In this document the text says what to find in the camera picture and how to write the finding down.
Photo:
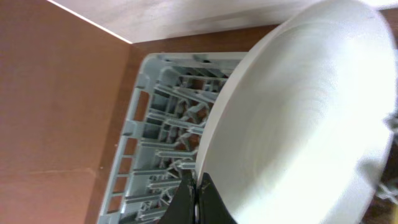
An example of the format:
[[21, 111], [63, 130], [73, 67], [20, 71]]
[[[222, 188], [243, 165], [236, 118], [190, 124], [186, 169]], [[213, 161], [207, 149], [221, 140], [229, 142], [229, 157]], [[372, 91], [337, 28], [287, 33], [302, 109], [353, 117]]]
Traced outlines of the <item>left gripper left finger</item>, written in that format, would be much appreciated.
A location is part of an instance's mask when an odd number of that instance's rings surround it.
[[192, 173], [186, 172], [158, 224], [195, 224], [195, 199], [196, 182]]

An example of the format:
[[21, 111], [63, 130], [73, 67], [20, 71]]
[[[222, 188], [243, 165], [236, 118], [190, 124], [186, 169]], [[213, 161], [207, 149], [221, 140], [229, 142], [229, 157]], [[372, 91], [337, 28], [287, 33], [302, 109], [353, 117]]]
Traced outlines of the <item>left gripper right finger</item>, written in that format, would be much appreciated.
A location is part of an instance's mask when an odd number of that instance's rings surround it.
[[202, 176], [197, 193], [199, 224], [236, 224], [206, 172]]

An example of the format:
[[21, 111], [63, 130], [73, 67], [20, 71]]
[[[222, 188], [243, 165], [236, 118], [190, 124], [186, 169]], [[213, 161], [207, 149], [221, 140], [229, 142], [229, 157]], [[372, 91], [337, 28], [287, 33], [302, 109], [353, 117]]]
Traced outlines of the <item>white round plate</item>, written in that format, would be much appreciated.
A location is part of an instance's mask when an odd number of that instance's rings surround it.
[[361, 1], [321, 1], [277, 26], [224, 84], [197, 155], [237, 223], [359, 223], [396, 109], [396, 42]]

